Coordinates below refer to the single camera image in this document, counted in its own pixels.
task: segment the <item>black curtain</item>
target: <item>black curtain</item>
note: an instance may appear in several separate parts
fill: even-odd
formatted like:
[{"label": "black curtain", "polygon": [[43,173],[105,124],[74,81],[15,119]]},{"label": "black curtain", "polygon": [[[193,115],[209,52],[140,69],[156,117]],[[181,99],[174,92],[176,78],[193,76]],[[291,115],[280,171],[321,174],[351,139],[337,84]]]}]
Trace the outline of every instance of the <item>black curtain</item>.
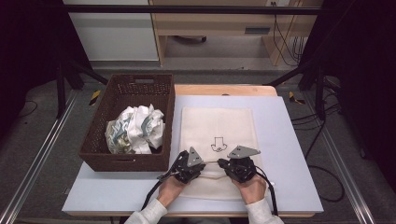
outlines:
[{"label": "black curtain", "polygon": [[[68,13],[39,7],[62,3],[62,0],[0,2],[0,104],[3,108],[0,137],[23,108],[26,93],[56,78],[61,60],[74,60],[92,69]],[[74,69],[66,67],[64,73],[68,80],[82,83]]]},{"label": "black curtain", "polygon": [[[325,7],[341,2],[344,0],[325,1]],[[396,192],[395,14],[396,1],[357,0],[332,35],[319,64],[325,76],[340,79],[339,100],[362,152],[377,162]],[[314,55],[340,15],[318,17],[302,63]],[[308,71],[303,79],[312,77],[315,74]]]}]

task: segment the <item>aluminum rail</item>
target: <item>aluminum rail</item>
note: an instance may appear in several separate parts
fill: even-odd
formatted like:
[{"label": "aluminum rail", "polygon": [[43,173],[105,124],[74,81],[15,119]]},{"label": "aluminum rail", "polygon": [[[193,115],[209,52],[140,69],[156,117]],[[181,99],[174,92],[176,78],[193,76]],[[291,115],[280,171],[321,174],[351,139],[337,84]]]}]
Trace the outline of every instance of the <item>aluminum rail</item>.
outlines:
[{"label": "aluminum rail", "polygon": [[39,5],[45,10],[66,10],[75,13],[182,13],[182,14],[266,14],[322,15],[336,9],[321,7],[230,7],[230,6],[140,6],[140,5]]},{"label": "aluminum rail", "polygon": [[[312,94],[308,94],[303,91],[304,98],[306,99],[308,106],[311,111],[315,113],[314,109],[314,100]],[[375,220],[369,207],[367,206],[366,201],[364,201],[363,196],[361,195],[361,191],[358,188],[355,180],[353,179],[352,174],[349,172],[346,163],[341,157],[337,146],[332,140],[332,136],[329,133],[329,130],[324,126],[322,137],[324,144],[326,145],[329,156],[332,160],[332,164],[334,165],[337,174],[340,177],[340,180],[345,188],[346,195],[349,198],[350,203],[352,204],[352,208],[358,217],[358,220],[361,224],[375,224]]]},{"label": "aluminum rail", "polygon": [[53,124],[49,132],[49,135],[47,136],[43,145],[39,149],[35,157],[35,160],[33,161],[32,165],[29,168],[29,171],[26,173],[24,179],[22,180],[20,186],[15,192],[13,198],[11,199],[10,203],[7,205],[7,208],[2,212],[0,216],[0,224],[13,223],[14,220],[17,218],[17,215],[20,212],[23,203],[25,202],[27,196],[29,195],[29,192],[32,189],[35,181],[37,180],[41,168],[44,166],[44,163],[48,155],[50,154],[52,147],[59,136],[59,133],[61,132],[67,118],[69,117],[73,105],[76,102],[77,96],[78,96],[78,91],[72,90],[67,102],[68,107],[64,111],[63,115],[59,119],[55,120],[55,123]]}]

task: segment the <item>white cabinet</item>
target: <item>white cabinet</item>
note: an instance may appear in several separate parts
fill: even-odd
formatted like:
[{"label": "white cabinet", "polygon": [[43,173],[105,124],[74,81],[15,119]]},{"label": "white cabinet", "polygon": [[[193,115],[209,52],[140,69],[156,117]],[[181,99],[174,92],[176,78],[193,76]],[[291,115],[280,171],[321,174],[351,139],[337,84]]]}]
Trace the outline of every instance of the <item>white cabinet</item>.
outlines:
[{"label": "white cabinet", "polygon": [[[147,0],[64,0],[70,5],[148,5]],[[69,13],[90,61],[158,61],[151,16]]]}]

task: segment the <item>black cable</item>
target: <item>black cable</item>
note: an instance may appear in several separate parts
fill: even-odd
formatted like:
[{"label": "black cable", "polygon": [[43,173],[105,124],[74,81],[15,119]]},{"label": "black cable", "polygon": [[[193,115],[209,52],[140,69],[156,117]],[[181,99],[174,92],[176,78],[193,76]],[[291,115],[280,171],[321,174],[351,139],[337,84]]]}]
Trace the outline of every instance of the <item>black cable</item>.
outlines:
[{"label": "black cable", "polygon": [[267,177],[267,175],[265,174],[265,172],[264,172],[264,170],[263,170],[262,168],[260,168],[260,167],[258,167],[258,166],[256,166],[256,165],[255,165],[255,167],[256,167],[257,169],[259,169],[265,177]]},{"label": "black cable", "polygon": [[294,128],[294,130],[296,130],[296,131],[312,131],[312,130],[315,130],[316,128],[319,128],[319,127],[321,127],[321,125],[318,125],[318,126],[315,126],[315,127],[312,127],[312,128]]},{"label": "black cable", "polygon": [[[339,106],[339,104],[335,104],[335,105],[329,106],[329,108],[327,108],[326,111],[329,110],[329,109],[331,109],[331,108],[336,108],[337,106]],[[318,133],[315,135],[314,140],[312,141],[312,143],[311,143],[309,149],[306,151],[306,153],[305,153],[305,155],[304,155],[304,158],[305,158],[306,161],[307,161],[307,159],[308,159],[309,153],[312,151],[312,148],[313,148],[314,144],[317,142],[318,137],[319,137],[321,131],[323,130],[325,123],[326,123],[326,117],[325,117],[325,119],[323,120],[323,122],[321,123],[320,129],[319,129]],[[340,202],[341,200],[343,200],[343,198],[344,198],[344,196],[345,196],[345,188],[344,188],[344,185],[343,185],[343,183],[341,182],[341,180],[340,180],[335,174],[333,174],[332,172],[330,172],[329,170],[327,170],[327,169],[325,169],[325,168],[322,168],[322,167],[319,167],[319,166],[316,166],[316,165],[309,165],[309,164],[308,164],[308,168],[319,169],[319,170],[321,170],[321,171],[324,171],[324,172],[328,173],[329,175],[331,175],[332,177],[334,177],[334,179],[335,179],[335,180],[338,182],[338,184],[341,186],[341,190],[342,190],[342,191],[341,191],[340,197],[338,197],[338,198],[336,198],[336,199],[329,199],[329,198],[325,198],[325,197],[321,196],[320,193],[318,192],[318,196],[319,196],[320,199],[322,199],[322,200],[324,200],[324,201],[327,201],[327,202],[330,202],[330,203],[338,203],[338,202]]]},{"label": "black cable", "polygon": [[276,15],[274,15],[274,18],[275,18],[275,21],[274,21],[274,34],[273,34],[273,38],[274,38],[274,44],[275,44],[275,47],[276,47],[276,49],[279,51],[279,54],[280,54],[280,57],[282,58],[282,60],[283,60],[283,62],[285,63],[285,64],[287,64],[288,66],[297,66],[298,64],[290,64],[290,63],[287,63],[286,62],[286,60],[285,60],[285,58],[283,57],[283,53],[282,53],[282,51],[279,49],[279,47],[277,46],[277,43],[276,43],[276,39],[275,39],[275,30],[276,30],[276,27],[277,27],[277,21],[276,21]]},{"label": "black cable", "polygon": [[341,195],[336,198],[336,199],[329,199],[329,198],[325,198],[323,196],[320,195],[320,193],[318,192],[319,198],[321,198],[324,201],[327,201],[329,203],[338,203],[341,202],[341,200],[343,200],[345,194],[346,194],[346,190],[344,189],[344,185],[341,182],[340,178],[338,178],[338,176],[336,176],[335,174],[333,174],[332,172],[330,172],[329,170],[326,170],[325,168],[316,166],[316,165],[308,165],[309,168],[314,168],[314,169],[318,169],[321,170],[329,175],[331,175],[332,177],[334,177],[334,179],[338,182],[338,184],[341,186]]},{"label": "black cable", "polygon": [[276,196],[275,196],[275,191],[274,191],[274,187],[271,184],[271,182],[268,180],[267,176],[260,174],[259,172],[255,172],[256,175],[259,175],[261,178],[263,178],[265,180],[265,182],[268,183],[268,189],[271,191],[271,200],[273,202],[273,208],[274,208],[274,215],[278,216],[277,213],[277,206],[276,206]]},{"label": "black cable", "polygon": [[280,31],[279,25],[277,24],[276,15],[274,15],[274,16],[275,16],[275,25],[276,25],[276,29],[277,29],[277,31],[279,32],[279,34],[280,34],[280,36],[281,36],[281,38],[282,38],[282,40],[283,40],[283,43],[285,44],[286,49],[287,49],[288,52],[289,52],[289,55],[291,56],[291,58],[293,58],[293,56],[292,56],[292,54],[291,54],[291,52],[290,52],[288,43],[286,42],[286,38],[282,35],[282,32]]},{"label": "black cable", "polygon": [[23,118],[23,117],[26,117],[26,116],[28,116],[28,115],[31,115],[33,112],[35,112],[35,110],[36,110],[37,107],[38,107],[38,104],[37,104],[35,101],[26,101],[26,103],[33,103],[33,104],[35,104],[35,108],[33,108],[33,110],[30,111],[30,112],[27,113],[27,114],[18,116],[18,118]]},{"label": "black cable", "polygon": [[[334,105],[331,105],[331,106],[329,106],[328,108],[326,108],[325,109],[325,111],[328,111],[328,110],[330,110],[330,109],[333,109],[333,108],[336,108],[337,106],[339,106],[340,104],[334,104]],[[297,118],[297,119],[291,119],[291,122],[293,122],[293,121],[297,121],[297,120],[302,120],[302,119],[309,119],[309,118],[312,118],[312,117],[314,117],[311,121],[313,121],[313,120],[315,120],[315,118],[317,117],[317,113],[314,113],[314,114],[311,114],[311,115],[307,115],[307,116],[304,116],[304,117],[300,117],[300,118]]]},{"label": "black cable", "polygon": [[[297,50],[297,42],[298,42],[299,38],[300,38],[300,42],[299,42],[299,47]],[[293,40],[293,47],[292,47],[291,51],[293,52],[292,57],[295,59],[295,61],[297,63],[300,62],[301,57],[303,56],[303,48],[304,48],[304,38],[302,36],[300,36],[300,37],[295,36],[294,40]]]},{"label": "black cable", "polygon": [[154,187],[152,187],[151,191],[148,193],[148,195],[146,196],[146,200],[143,203],[142,209],[143,210],[149,203],[149,199],[151,198],[151,195],[154,193],[154,191],[162,184],[163,182],[161,180],[159,180]]},{"label": "black cable", "polygon": [[[327,109],[325,109],[325,111],[326,112],[328,112],[328,111],[330,111],[331,109],[334,109],[333,111],[330,111],[330,112],[328,112],[328,113],[326,113],[326,115],[331,115],[332,113],[334,113],[334,112],[336,112],[336,111],[340,111],[340,108],[337,108],[337,107],[339,107],[339,104],[336,104],[336,105],[332,105],[332,106],[330,106],[329,108],[327,108]],[[300,122],[300,123],[292,123],[292,125],[293,126],[296,126],[296,125],[303,125],[303,124],[307,124],[307,123],[310,123],[310,122],[312,122],[312,121],[315,121],[316,119],[317,119],[317,114],[313,114],[314,115],[314,117],[312,118],[312,119],[310,119],[310,120],[307,120],[307,121],[303,121],[303,122]]]},{"label": "black cable", "polygon": [[322,122],[322,124],[321,124],[321,126],[320,126],[320,129],[319,129],[319,131],[317,132],[317,135],[315,135],[315,138],[314,138],[314,140],[313,140],[312,143],[311,143],[311,146],[309,146],[309,149],[306,151],[306,153],[305,153],[305,155],[304,155],[305,160],[308,159],[308,155],[309,155],[309,153],[311,152],[312,148],[314,147],[314,144],[317,142],[317,139],[318,139],[318,137],[319,137],[321,131],[323,130],[323,127],[324,127],[324,124],[325,124],[325,123],[326,123],[326,119],[323,120],[323,122]]}]

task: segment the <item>white sleeve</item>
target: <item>white sleeve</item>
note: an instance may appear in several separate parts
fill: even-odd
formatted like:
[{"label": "white sleeve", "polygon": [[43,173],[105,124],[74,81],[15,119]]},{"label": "white sleeve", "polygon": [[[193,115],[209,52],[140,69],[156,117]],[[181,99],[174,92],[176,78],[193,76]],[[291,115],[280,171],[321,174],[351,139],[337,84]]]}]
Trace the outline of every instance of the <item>white sleeve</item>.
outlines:
[{"label": "white sleeve", "polygon": [[249,224],[283,224],[279,217],[272,215],[270,206],[265,199],[247,204],[246,208]]},{"label": "white sleeve", "polygon": [[166,213],[168,210],[157,199],[154,199],[141,212],[133,212],[125,224],[156,224]]}]

